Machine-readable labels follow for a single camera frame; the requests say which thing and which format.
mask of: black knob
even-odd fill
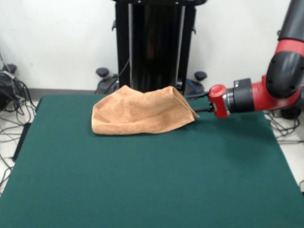
[[[109,74],[109,70],[108,70],[107,68],[98,68],[98,69],[96,70],[96,73],[97,73],[100,77],[104,78],[104,77],[106,77],[106,76]]]
[[[204,79],[207,78],[207,74],[206,72],[203,72],[203,71],[198,71],[194,74],[195,78],[198,80],[198,81],[202,81]]]

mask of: towel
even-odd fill
[[[128,86],[106,96],[93,107],[96,134],[130,135],[165,133],[199,117],[172,86],[141,93]]]

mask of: floor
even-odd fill
[[[14,162],[11,157],[14,155],[15,149],[17,147],[19,137],[22,133],[22,126],[17,126],[16,123],[26,123],[30,119],[33,119],[33,113],[28,112],[23,107],[24,116],[18,115],[16,118],[15,113],[0,113],[0,154],[3,157],[4,161],[9,167],[14,166]],[[282,119],[277,119],[277,121],[284,127],[290,127],[293,125],[293,121],[287,121]],[[300,116],[300,122],[304,123],[304,114]],[[304,124],[301,124],[296,131],[286,137],[287,140],[304,140]],[[282,151],[287,159],[289,167],[294,175],[294,178],[298,184],[304,180],[304,143],[299,144],[285,144],[281,145]],[[6,179],[10,174],[10,169],[7,167],[0,157],[0,182],[2,177]],[[0,194],[4,191],[7,181],[0,186]],[[304,183],[301,184],[301,190],[304,192]]]

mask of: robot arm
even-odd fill
[[[293,106],[301,99],[304,77],[304,0],[291,0],[267,75],[257,83],[234,82],[233,88],[216,85],[208,94],[215,116],[273,110]]]

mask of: white wall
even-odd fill
[[[189,77],[207,88],[266,72],[289,0],[209,0],[198,7]],[[111,0],[0,0],[0,48],[31,88],[95,89],[98,67],[117,71]]]

